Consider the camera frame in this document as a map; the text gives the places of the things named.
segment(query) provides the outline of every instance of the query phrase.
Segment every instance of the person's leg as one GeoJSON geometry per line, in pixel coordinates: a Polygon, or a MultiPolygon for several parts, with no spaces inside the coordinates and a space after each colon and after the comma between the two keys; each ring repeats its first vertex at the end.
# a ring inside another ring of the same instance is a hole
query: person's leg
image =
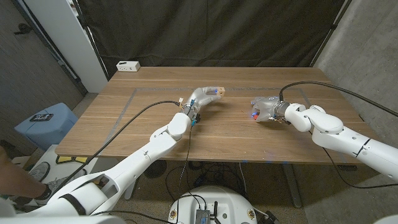
{"type": "Polygon", "coordinates": [[[0,146],[0,194],[36,198],[46,188],[28,172],[9,162],[5,150],[0,146]]]}

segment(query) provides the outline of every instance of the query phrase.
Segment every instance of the white wall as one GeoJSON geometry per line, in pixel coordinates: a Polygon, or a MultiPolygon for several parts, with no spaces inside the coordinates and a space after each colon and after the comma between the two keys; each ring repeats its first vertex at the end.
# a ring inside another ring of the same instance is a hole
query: white wall
{"type": "Polygon", "coordinates": [[[104,71],[83,28],[66,0],[25,0],[90,93],[107,84],[104,71]]]}

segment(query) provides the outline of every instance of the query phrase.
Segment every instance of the power strip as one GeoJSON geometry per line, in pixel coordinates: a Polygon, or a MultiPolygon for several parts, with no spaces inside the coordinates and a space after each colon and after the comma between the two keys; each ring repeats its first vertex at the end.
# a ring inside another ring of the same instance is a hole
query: power strip
{"type": "Polygon", "coordinates": [[[136,72],[141,66],[139,65],[139,62],[135,61],[120,61],[116,67],[118,68],[118,71],[121,72],[136,72]]]}

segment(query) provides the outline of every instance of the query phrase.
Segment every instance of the blue bin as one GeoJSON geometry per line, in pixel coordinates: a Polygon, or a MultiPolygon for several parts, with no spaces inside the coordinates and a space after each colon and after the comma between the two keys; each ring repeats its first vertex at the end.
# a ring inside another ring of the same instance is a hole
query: blue bin
{"type": "Polygon", "coordinates": [[[52,144],[59,144],[78,118],[64,103],[59,103],[33,114],[14,129],[37,147],[47,150],[52,144]],[[54,114],[48,121],[30,121],[36,114],[54,114]]]}

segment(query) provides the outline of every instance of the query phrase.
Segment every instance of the wood grain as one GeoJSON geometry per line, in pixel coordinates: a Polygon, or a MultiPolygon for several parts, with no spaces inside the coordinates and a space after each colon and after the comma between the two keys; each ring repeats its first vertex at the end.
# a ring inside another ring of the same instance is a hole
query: wood grain
{"type": "MultiPolygon", "coordinates": [[[[190,160],[329,164],[329,158],[312,142],[309,133],[300,133],[293,126],[278,122],[257,123],[251,118],[250,101],[254,97],[278,95],[284,85],[304,80],[330,83],[317,68],[142,67],[136,73],[116,72],[56,152],[64,156],[90,156],[145,106],[161,100],[187,99],[197,87],[223,86],[225,97],[200,111],[202,119],[192,129],[190,160]]],[[[285,90],[284,96],[286,101],[322,106],[341,118],[345,126],[377,138],[336,90],[300,85],[285,90]]],[[[150,135],[178,111],[173,104],[148,109],[103,151],[102,156],[130,155],[145,145],[150,135]]],[[[189,133],[185,133],[163,159],[184,160],[188,136],[189,133]]],[[[331,151],[331,156],[337,163],[359,163],[337,152],[331,151]]]]}

